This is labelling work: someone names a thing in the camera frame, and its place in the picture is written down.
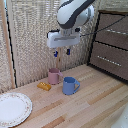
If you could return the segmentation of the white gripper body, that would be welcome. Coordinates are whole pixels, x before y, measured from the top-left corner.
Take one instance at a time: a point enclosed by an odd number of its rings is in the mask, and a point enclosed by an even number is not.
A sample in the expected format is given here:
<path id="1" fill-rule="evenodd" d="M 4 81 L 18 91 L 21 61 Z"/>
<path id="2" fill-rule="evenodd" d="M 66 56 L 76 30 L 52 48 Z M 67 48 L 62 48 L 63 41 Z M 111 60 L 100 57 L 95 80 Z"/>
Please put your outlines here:
<path id="1" fill-rule="evenodd" d="M 57 48 L 63 46 L 76 45 L 80 42 L 80 33 L 76 32 L 70 36 L 64 36 L 60 31 L 49 32 L 47 34 L 47 46 L 49 48 Z"/>

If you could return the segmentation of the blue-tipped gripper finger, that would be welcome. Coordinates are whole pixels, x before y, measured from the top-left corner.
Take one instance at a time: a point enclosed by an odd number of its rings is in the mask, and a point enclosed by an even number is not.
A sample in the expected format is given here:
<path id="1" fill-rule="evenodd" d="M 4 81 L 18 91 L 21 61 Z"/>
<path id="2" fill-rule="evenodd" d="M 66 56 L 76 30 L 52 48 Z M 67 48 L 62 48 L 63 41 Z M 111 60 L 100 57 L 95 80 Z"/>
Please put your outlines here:
<path id="1" fill-rule="evenodd" d="M 58 56 L 58 51 L 57 51 L 57 49 L 54 49 L 53 54 L 54 54 L 54 57 L 57 57 L 57 56 Z"/>
<path id="2" fill-rule="evenodd" d="M 69 48 L 67 48 L 66 54 L 70 55 L 70 53 L 71 53 L 71 48 L 69 47 Z"/>

